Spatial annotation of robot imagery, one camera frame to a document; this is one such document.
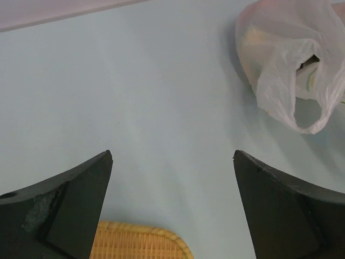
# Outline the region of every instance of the table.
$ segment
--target table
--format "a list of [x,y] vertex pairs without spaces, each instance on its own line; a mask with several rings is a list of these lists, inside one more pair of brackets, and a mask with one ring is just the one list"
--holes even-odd
[[235,150],[345,192],[341,114],[299,135],[257,108],[234,46],[250,2],[153,0],[1,33],[1,193],[110,149],[102,219],[171,229],[197,259],[251,259]]

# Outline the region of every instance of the white plastic bag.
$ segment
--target white plastic bag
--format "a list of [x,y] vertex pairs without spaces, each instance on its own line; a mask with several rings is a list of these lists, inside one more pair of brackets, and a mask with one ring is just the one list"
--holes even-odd
[[[328,0],[260,0],[236,26],[237,52],[258,106],[299,133],[322,130],[345,91],[345,5]],[[301,64],[320,62],[296,75]],[[296,96],[315,99],[321,118],[307,129],[296,124]]]

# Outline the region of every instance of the bag contents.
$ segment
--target bag contents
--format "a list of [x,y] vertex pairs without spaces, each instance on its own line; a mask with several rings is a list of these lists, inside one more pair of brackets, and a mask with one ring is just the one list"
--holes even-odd
[[[322,130],[334,108],[345,106],[344,24],[345,3],[259,0],[247,6],[236,24],[236,45],[258,106],[296,132]],[[321,106],[309,128],[296,124],[296,97]]]

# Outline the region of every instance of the basket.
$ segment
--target basket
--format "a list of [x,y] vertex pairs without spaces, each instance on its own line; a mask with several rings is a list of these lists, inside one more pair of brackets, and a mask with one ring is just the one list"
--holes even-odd
[[160,228],[101,221],[90,259],[194,259],[176,234]]

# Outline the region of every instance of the wicker basket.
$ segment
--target wicker basket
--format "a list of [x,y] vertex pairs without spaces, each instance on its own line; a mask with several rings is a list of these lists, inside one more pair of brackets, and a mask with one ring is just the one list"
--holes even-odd
[[174,233],[111,221],[98,224],[90,259],[194,259]]

